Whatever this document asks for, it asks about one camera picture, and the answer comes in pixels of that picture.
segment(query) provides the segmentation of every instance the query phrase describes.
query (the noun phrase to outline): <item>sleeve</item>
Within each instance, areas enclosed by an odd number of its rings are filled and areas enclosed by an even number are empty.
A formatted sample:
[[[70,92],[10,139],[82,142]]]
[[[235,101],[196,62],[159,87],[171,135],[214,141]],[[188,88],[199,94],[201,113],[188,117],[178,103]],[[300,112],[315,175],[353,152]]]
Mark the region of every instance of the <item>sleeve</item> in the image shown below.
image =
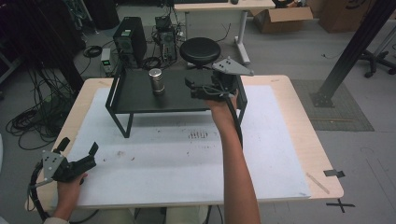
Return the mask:
[[[69,224],[69,222],[58,217],[49,217],[44,224]]]

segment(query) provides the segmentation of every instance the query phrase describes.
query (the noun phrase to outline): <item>human arm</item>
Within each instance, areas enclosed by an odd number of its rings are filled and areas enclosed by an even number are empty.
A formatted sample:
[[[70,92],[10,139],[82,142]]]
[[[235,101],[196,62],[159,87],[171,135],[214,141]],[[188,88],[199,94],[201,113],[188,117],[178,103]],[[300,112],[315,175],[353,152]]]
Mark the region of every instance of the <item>human arm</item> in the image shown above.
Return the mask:
[[[225,223],[260,223],[259,206],[248,166],[225,102],[206,101],[219,129],[223,151]]]
[[[86,177],[87,174],[80,175],[72,182],[63,183],[58,182],[58,204],[52,215],[52,217],[59,218],[62,220],[68,220],[76,208],[78,196],[81,185],[79,184],[81,179]],[[45,224],[55,223],[54,220],[44,222]]]

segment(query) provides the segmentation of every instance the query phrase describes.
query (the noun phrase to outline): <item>desk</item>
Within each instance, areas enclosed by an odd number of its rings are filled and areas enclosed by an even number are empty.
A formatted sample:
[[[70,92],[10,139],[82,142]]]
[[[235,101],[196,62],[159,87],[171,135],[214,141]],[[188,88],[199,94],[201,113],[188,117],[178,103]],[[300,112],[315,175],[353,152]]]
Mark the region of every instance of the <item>desk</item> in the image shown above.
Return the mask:
[[[70,138],[71,142],[64,151],[65,155],[69,153],[76,140],[78,130],[90,108],[96,90],[99,88],[109,88],[112,80],[112,78],[92,78],[85,81],[80,95],[55,142],[55,146],[58,146],[64,137]],[[325,170],[331,170],[332,166],[289,78],[286,76],[255,76],[243,77],[242,80],[244,85],[269,85],[272,87],[289,130],[297,157],[303,168],[305,180],[311,191],[311,197],[309,199],[342,197],[344,191],[337,177],[327,177],[323,173]],[[38,181],[42,180],[43,175],[41,174]],[[55,190],[55,182],[37,189],[44,209],[53,209],[51,205]]]
[[[186,16],[186,38],[188,37],[188,26],[189,26],[189,12],[191,11],[206,11],[206,10],[242,10],[241,24],[239,26],[239,35],[235,37],[236,46],[242,56],[244,64],[250,64],[247,51],[244,46],[244,32],[245,24],[247,21],[248,10],[251,9],[268,9],[275,7],[275,4],[271,0],[239,0],[237,5],[228,3],[210,3],[210,4],[175,4],[176,11],[185,12]]]

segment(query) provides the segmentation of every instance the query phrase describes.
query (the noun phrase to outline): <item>floor mat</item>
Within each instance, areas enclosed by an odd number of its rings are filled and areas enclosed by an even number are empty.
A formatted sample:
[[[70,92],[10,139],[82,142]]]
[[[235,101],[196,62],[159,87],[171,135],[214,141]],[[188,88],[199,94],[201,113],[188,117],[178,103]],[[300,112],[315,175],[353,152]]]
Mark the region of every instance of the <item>floor mat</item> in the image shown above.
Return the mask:
[[[309,93],[315,93],[324,80],[299,80],[291,83],[296,90],[305,112],[317,131],[373,132],[374,128],[364,116],[361,108],[342,83],[335,92],[332,102],[335,107],[314,107]]]

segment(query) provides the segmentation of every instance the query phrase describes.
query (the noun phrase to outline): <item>cylindrical object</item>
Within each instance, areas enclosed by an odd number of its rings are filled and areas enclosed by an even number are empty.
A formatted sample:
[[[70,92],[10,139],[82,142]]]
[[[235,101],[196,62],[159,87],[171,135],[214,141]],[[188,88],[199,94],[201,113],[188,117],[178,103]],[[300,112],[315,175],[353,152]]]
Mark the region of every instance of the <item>cylindrical object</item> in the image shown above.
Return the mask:
[[[161,69],[153,68],[149,70],[148,75],[151,81],[152,93],[154,93],[154,95],[162,95],[165,92],[165,86],[163,85]]]

